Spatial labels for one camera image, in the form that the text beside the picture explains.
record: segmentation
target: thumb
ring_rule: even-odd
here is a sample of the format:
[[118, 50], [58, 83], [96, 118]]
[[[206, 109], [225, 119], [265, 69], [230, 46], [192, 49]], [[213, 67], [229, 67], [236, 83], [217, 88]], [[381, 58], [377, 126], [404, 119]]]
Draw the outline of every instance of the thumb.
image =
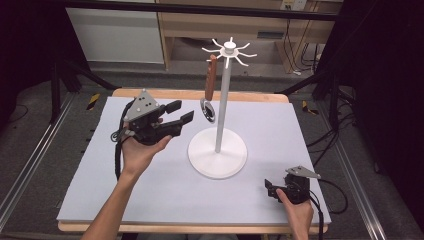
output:
[[280, 200], [283, 202], [284, 206], [286, 206], [287, 204], [291, 204], [289, 198], [287, 197], [286, 193], [283, 190], [278, 188], [276, 192]]
[[169, 141], [171, 141], [172, 136], [168, 135], [162, 138], [158, 143], [156, 143], [156, 152], [160, 152], [165, 149], [166, 145], [168, 145]]

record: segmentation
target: cable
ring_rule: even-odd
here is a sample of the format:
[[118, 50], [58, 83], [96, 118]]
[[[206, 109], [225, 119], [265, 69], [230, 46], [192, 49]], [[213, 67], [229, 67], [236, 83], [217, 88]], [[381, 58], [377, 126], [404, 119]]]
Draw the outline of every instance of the cable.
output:
[[328, 131], [327, 133], [325, 133], [322, 137], [318, 138], [317, 140], [313, 141], [312, 143], [306, 144], [306, 147], [312, 147], [315, 144], [321, 142], [322, 140], [328, 138], [329, 136], [331, 136], [331, 134], [333, 134], [334, 130], [331, 129], [330, 131]]
[[347, 93], [339, 89], [339, 98], [342, 99], [345, 102], [348, 102], [350, 105], [353, 105], [355, 103], [355, 97], [348, 96]]
[[128, 138], [125, 138], [123, 141], [120, 141], [121, 139], [119, 139], [119, 135], [122, 132], [123, 129], [123, 124], [124, 124], [124, 116], [127, 114], [128, 109], [130, 109], [130, 107], [132, 106], [132, 104], [134, 103], [135, 99], [132, 100], [131, 102], [129, 102], [125, 108], [124, 111], [122, 112], [122, 116], [121, 116], [121, 120], [119, 121], [119, 128], [117, 131], [115, 131], [114, 133], [112, 133], [111, 135], [111, 139], [113, 141], [113, 137], [115, 136], [116, 138], [116, 145], [115, 145], [115, 175], [116, 175], [116, 179], [119, 180], [119, 177], [121, 176], [121, 152], [122, 152], [122, 144], [124, 141], [126, 141]]
[[324, 154], [328, 151], [328, 149], [330, 149], [330, 146], [333, 144], [333, 141], [335, 141], [336, 137], [338, 137], [339, 134], [334, 134], [333, 138], [331, 138], [330, 142], [328, 143], [327, 147], [325, 147], [324, 151], [322, 151], [321, 155], [319, 155], [319, 157], [317, 158], [317, 160], [314, 162], [313, 166], [316, 167], [316, 165], [319, 163], [319, 161], [321, 161], [322, 157], [324, 156]]
[[[286, 25], [286, 34], [284, 35], [284, 40], [283, 40], [283, 50], [284, 50], [284, 53], [286, 54], [286, 57], [287, 57], [287, 60], [289, 60], [289, 63], [290, 63], [290, 67], [291, 67], [291, 69], [293, 69], [294, 71], [307, 71], [307, 70], [309, 70], [309, 69], [303, 69], [303, 68], [300, 68], [300, 67], [298, 67], [297, 65], [296, 65], [296, 61], [295, 61], [295, 57], [294, 57], [294, 55], [293, 55], [293, 48], [292, 48], [292, 46], [291, 46], [291, 41], [290, 41], [290, 36], [289, 36], [289, 28], [290, 28], [290, 19], [287, 19], [287, 25]], [[289, 54], [287, 53], [287, 50], [286, 50], [286, 39], [288, 39], [288, 41], [289, 41], [289, 46], [290, 46], [290, 49], [291, 49], [291, 55], [292, 55], [292, 60], [293, 60], [293, 63], [292, 63], [292, 61], [290, 60], [290, 57], [289, 57]]]
[[317, 207], [318, 210], [318, 217], [319, 217], [319, 232], [318, 232], [318, 239], [322, 240], [323, 239], [323, 235], [324, 235], [324, 214], [321, 211], [321, 205], [319, 203], [319, 199], [317, 197], [317, 195], [315, 195], [314, 192], [309, 191], [310, 193], [312, 193], [315, 198], [316, 201], [313, 197], [309, 196], [309, 199], [311, 199], [311, 202], [315, 205], [315, 207]]
[[27, 113], [29, 111], [28, 107], [25, 106], [25, 105], [22, 105], [22, 104], [16, 104], [16, 107], [23, 107], [25, 109], [25, 112], [22, 114], [22, 116], [19, 116], [16, 119], [9, 120], [8, 123], [13, 123], [13, 122], [16, 122], [16, 121], [22, 119], [23, 117], [25, 117], [27, 115]]
[[318, 179], [318, 182], [323, 182], [323, 183], [326, 183], [326, 184], [329, 184], [329, 185], [335, 187], [337, 190], [339, 190], [341, 192], [341, 194], [343, 195], [343, 198], [345, 200], [345, 206], [342, 208], [342, 210], [339, 210], [339, 211], [330, 211], [329, 213], [332, 213], [332, 214], [342, 214], [342, 213], [346, 212], [347, 208], [349, 207], [349, 201], [347, 199], [346, 193], [341, 189], [341, 187], [339, 187], [335, 183], [330, 182], [330, 181], [325, 180], [325, 179]]
[[317, 66], [316, 66], [317, 54], [318, 54], [318, 43], [315, 45], [314, 61], [312, 63], [312, 68], [313, 68], [313, 71], [312, 72], [313, 72], [313, 74], [315, 74], [315, 71], [317, 69]]
[[309, 47], [309, 43], [305, 43], [305, 46], [303, 46], [303, 49], [302, 49], [302, 54], [300, 55], [300, 61], [303, 65], [310, 67], [311, 64], [304, 63], [304, 61], [306, 61], [306, 62], [311, 61], [311, 60], [305, 59], [305, 54], [306, 54], [306, 50], [308, 49], [308, 47]]
[[[335, 141], [333, 141], [333, 142], [331, 142], [331, 143], [329, 143], [329, 147], [328, 147], [328, 149], [332, 148], [332, 147], [336, 144], [336, 142], [337, 142], [337, 140], [338, 140], [338, 138], [339, 138], [338, 133], [336, 133], [336, 136], [337, 136], [337, 137], [336, 137], [336, 140], [335, 140]], [[324, 151], [327, 151], [327, 150], [326, 150], [326, 148], [321, 149], [321, 150], [310, 151], [310, 152], [308, 152], [308, 153], [319, 153], [319, 152], [324, 152]]]

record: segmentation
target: white table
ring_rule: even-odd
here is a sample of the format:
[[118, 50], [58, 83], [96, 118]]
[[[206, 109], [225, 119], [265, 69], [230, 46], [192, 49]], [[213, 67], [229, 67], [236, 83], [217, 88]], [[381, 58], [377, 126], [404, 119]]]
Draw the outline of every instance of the white table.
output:
[[[114, 143], [125, 104], [140, 90], [120, 89], [105, 105], [99, 125], [71, 182], [57, 217], [63, 231], [84, 231], [116, 183]], [[285, 169], [302, 165], [313, 170], [293, 106], [287, 97], [260, 93], [230, 93], [225, 128], [246, 143], [243, 169], [225, 180], [212, 180], [190, 164], [187, 147], [199, 131], [214, 127], [202, 115], [203, 92], [149, 90], [161, 104], [183, 100], [182, 108], [164, 115], [165, 122], [195, 110], [191, 123], [173, 139], [137, 183], [124, 214], [121, 232], [172, 233], [287, 233], [284, 207], [267, 196], [264, 179], [284, 185]], [[218, 102], [212, 101], [217, 109]], [[324, 213], [325, 230], [331, 222], [318, 182], [311, 179]], [[311, 233], [318, 232], [315, 209]]]

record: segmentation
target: white mug tree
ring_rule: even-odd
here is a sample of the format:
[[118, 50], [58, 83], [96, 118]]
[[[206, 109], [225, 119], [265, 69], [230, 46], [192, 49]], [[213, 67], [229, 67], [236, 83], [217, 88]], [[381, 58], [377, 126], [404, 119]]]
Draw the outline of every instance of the white mug tree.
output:
[[224, 43], [224, 46], [219, 45], [214, 39], [212, 41], [220, 49], [202, 49], [209, 53], [219, 52], [217, 59], [225, 57], [218, 127], [208, 128], [196, 134], [189, 144], [188, 156], [193, 167], [204, 176], [212, 179], [224, 179], [238, 173], [247, 160], [247, 148], [243, 139], [235, 132], [224, 128], [232, 59], [235, 58], [241, 65], [248, 66], [238, 58], [238, 55], [245, 57], [255, 57], [257, 55], [241, 53], [239, 50], [245, 49], [250, 44], [237, 48], [232, 37], [230, 41]]

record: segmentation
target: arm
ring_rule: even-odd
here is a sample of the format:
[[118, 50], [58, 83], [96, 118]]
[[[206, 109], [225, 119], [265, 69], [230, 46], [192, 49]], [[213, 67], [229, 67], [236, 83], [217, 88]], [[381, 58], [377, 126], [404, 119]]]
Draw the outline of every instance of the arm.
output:
[[145, 146], [134, 138], [122, 145], [124, 168], [112, 194], [90, 224], [82, 239], [116, 239], [131, 192], [141, 174], [147, 169], [153, 156], [162, 151], [171, 136], [164, 137], [153, 146]]

